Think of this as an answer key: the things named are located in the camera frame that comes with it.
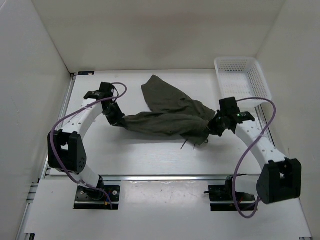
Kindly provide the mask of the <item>olive green shorts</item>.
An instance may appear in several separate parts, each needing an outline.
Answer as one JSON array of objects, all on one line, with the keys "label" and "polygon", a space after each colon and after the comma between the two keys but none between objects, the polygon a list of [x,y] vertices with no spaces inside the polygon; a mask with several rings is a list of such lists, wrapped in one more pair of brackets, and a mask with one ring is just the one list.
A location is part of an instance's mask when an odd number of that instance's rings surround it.
[{"label": "olive green shorts", "polygon": [[181,136],[198,146],[208,141],[208,125],[216,115],[214,110],[156,75],[141,90],[149,111],[125,115],[121,127],[150,136]]}]

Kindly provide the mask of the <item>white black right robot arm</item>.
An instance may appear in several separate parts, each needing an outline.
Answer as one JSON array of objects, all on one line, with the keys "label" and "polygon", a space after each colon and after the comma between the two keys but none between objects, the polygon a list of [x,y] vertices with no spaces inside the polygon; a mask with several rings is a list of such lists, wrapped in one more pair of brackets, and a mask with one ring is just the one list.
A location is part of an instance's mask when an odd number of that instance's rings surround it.
[{"label": "white black right robot arm", "polygon": [[266,129],[258,126],[252,114],[240,110],[235,97],[221,99],[219,105],[220,109],[208,124],[211,134],[220,137],[224,131],[232,131],[247,147],[243,155],[252,153],[261,168],[257,177],[239,175],[238,170],[244,160],[242,156],[233,176],[225,182],[226,197],[237,202],[245,193],[258,197],[266,205],[299,198],[302,182],[300,161],[280,152],[265,137]]}]

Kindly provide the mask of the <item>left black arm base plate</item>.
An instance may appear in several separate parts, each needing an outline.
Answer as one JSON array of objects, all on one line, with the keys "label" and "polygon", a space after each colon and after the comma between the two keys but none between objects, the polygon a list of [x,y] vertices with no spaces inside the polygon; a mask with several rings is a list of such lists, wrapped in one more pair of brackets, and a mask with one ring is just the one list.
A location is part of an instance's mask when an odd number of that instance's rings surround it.
[{"label": "left black arm base plate", "polygon": [[118,210],[121,186],[105,185],[104,191],[108,194],[112,206],[102,192],[93,192],[92,189],[79,185],[76,190],[73,208],[75,210]]}]

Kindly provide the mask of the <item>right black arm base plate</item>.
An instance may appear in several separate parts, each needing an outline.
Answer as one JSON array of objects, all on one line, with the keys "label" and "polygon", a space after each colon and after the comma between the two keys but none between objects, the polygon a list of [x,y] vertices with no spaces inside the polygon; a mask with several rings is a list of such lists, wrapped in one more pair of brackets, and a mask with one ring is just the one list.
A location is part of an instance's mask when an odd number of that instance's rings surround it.
[{"label": "right black arm base plate", "polygon": [[[237,211],[232,193],[225,185],[209,185],[203,193],[209,196],[211,212]],[[254,195],[243,192],[236,192],[235,199],[241,211],[253,211],[257,201]]]}]

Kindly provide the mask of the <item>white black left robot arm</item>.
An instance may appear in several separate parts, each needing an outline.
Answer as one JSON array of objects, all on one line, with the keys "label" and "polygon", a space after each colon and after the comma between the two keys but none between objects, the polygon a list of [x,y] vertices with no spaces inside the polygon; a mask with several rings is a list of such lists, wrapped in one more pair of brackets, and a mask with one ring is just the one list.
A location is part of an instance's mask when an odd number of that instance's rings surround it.
[{"label": "white black left robot arm", "polygon": [[88,91],[80,108],[55,123],[47,137],[48,165],[65,173],[74,183],[87,189],[93,200],[105,194],[101,177],[87,164],[83,140],[97,117],[104,115],[111,126],[123,127],[124,114],[117,99],[127,92],[120,82],[102,82],[98,90]]}]

